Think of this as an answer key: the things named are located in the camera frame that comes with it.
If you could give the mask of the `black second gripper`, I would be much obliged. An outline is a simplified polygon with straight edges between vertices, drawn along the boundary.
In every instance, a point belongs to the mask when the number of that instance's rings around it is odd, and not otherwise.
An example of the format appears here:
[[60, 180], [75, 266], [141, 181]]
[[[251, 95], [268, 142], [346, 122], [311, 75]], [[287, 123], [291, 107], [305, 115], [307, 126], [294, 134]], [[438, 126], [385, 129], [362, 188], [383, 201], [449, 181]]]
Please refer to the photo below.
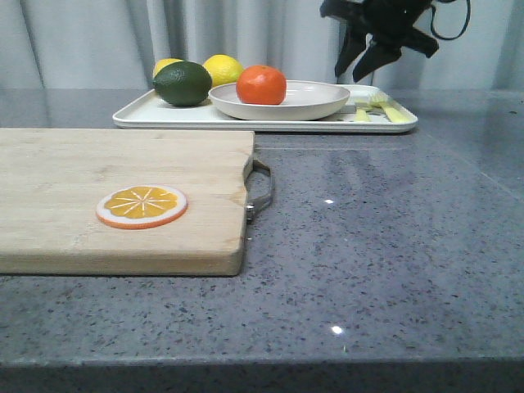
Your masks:
[[437, 41], [413, 27], [430, 7], [429, 1], [324, 1], [322, 17], [347, 24], [341, 51], [335, 65], [335, 76], [343, 75], [350, 64], [366, 49], [368, 34], [375, 43], [365, 51], [353, 69], [353, 80], [359, 82], [377, 69], [398, 61], [401, 47], [408, 47], [431, 57], [438, 50]]

